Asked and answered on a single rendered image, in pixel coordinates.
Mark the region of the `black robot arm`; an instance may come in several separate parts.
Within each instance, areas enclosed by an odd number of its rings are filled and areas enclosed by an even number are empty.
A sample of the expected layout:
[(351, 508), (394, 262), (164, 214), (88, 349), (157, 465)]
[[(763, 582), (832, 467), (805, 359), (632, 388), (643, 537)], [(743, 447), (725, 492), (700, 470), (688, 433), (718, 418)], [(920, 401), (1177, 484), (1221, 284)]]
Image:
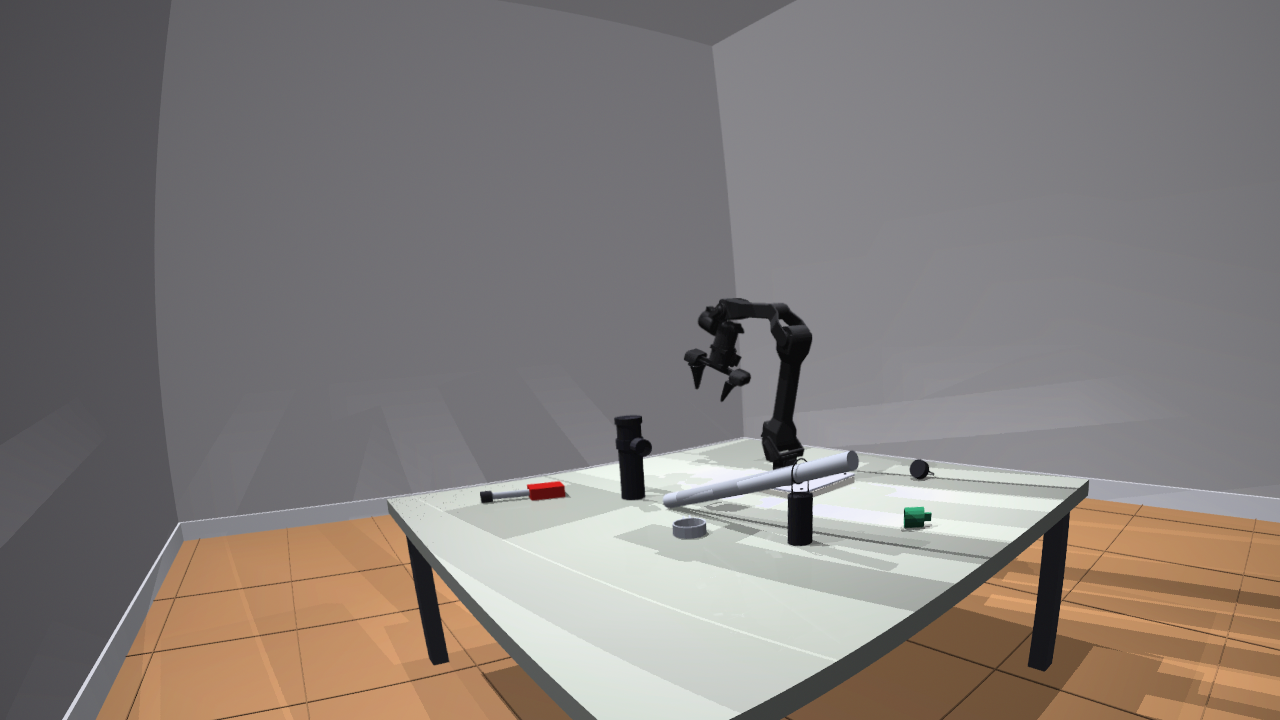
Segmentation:
[[(774, 410), (771, 420), (763, 423), (762, 432), (765, 460), (773, 462), (773, 470), (777, 470), (791, 466), (797, 457), (803, 457), (804, 447), (797, 441), (794, 427), (794, 407), (803, 360), (812, 348), (812, 333), (786, 304), (753, 304), (746, 299), (721, 299), (716, 307), (707, 307), (701, 313), (698, 323), (716, 336), (716, 343), (733, 347), (739, 333), (744, 331), (741, 324), (732, 320), (748, 318), (769, 319), (771, 333), (777, 340), (780, 375)], [(780, 319), (788, 325), (780, 325)]]

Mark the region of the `green cylinder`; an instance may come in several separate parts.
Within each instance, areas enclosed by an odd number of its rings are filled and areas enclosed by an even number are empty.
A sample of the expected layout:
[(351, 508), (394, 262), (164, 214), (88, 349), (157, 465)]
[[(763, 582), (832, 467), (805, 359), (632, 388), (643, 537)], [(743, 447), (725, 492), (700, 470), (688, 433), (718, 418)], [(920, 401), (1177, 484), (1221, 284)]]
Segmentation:
[(924, 527), (924, 521), (931, 521), (932, 512), (925, 512), (924, 507), (904, 507), (904, 528)]

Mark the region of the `grey metal ring with tab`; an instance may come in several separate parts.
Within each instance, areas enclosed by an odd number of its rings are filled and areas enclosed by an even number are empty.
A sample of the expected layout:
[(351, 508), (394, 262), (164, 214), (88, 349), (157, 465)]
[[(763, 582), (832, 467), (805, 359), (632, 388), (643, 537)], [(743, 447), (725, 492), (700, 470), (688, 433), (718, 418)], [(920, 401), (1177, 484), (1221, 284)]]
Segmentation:
[(707, 534), (707, 521), (701, 518), (681, 518), (673, 521), (673, 536), (694, 539)]

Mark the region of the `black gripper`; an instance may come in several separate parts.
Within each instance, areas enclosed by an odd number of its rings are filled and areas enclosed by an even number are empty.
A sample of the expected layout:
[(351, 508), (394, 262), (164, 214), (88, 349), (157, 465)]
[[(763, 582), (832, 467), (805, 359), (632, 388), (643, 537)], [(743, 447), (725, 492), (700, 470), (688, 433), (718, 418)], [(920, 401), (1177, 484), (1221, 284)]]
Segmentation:
[(737, 370), (732, 370), (728, 368), (731, 365), (730, 360), (732, 357), (732, 354), (735, 352), (735, 346), (728, 347), (718, 345), (716, 343), (716, 341), (713, 341), (710, 348), (712, 348), (710, 357), (707, 357), (708, 356), (707, 352), (699, 348), (692, 348), (685, 354), (684, 360), (689, 363), (689, 366), (691, 366), (696, 389), (699, 389), (701, 384), (701, 375), (705, 366), (712, 366), (717, 372), (730, 375), (730, 380), (724, 380), (724, 388), (721, 395), (721, 402), (723, 402), (724, 398), (733, 389), (733, 387), (746, 386), (750, 382), (751, 375), (750, 373), (744, 372), (740, 368)]

